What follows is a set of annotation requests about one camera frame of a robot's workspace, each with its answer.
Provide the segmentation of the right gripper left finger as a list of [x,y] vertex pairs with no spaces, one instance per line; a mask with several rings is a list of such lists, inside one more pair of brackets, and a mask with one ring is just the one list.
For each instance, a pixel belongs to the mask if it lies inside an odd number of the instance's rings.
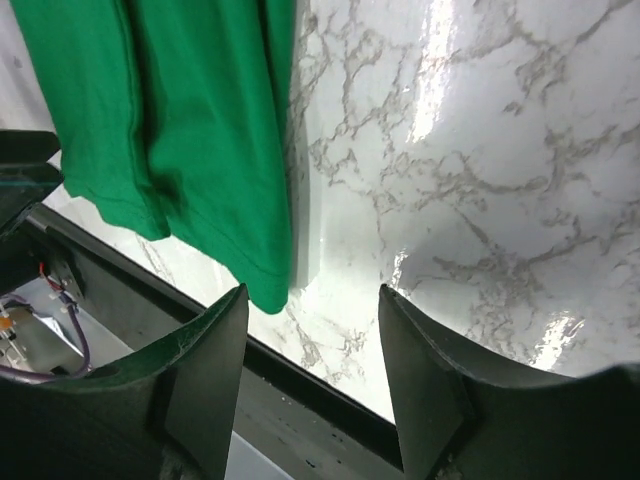
[[83,378],[2,380],[2,478],[224,478],[247,329],[240,286]]

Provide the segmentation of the green t shirt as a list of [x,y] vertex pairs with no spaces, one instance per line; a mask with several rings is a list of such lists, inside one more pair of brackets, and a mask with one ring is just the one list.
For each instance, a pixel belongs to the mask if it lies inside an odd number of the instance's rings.
[[15,1],[67,192],[287,302],[291,1]]

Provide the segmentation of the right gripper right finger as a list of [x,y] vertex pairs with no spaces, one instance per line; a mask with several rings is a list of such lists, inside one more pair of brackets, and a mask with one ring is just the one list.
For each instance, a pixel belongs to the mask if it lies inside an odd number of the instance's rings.
[[409,479],[635,479],[639,367],[578,377],[499,355],[388,286],[379,327]]

